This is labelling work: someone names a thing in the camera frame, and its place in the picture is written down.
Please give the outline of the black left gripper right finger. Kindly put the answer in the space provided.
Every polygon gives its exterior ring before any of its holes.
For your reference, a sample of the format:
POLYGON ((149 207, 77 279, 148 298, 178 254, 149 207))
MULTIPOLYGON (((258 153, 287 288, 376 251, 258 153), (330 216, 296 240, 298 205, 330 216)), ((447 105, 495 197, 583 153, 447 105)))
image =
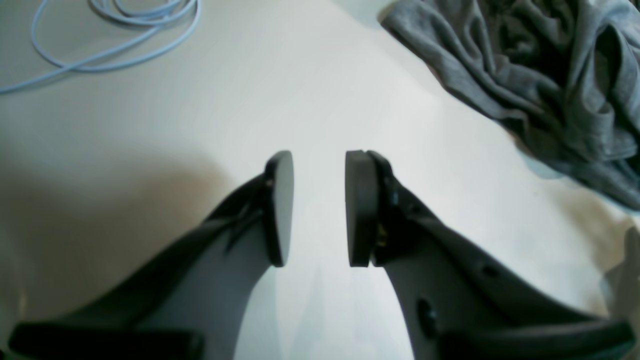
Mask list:
POLYGON ((349 263, 381 267, 416 360, 621 360, 626 319, 592 316, 535 289, 448 227, 369 150, 345 154, 349 263))

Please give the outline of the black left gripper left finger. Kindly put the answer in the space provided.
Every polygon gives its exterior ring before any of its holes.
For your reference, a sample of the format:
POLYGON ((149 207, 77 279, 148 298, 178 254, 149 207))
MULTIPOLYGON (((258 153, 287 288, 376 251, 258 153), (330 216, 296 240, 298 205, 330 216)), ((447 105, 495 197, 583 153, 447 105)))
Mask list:
POLYGON ((22 322, 25 360, 232 360, 254 287, 290 253, 292 152, 230 193, 199 225, 96 300, 22 322))

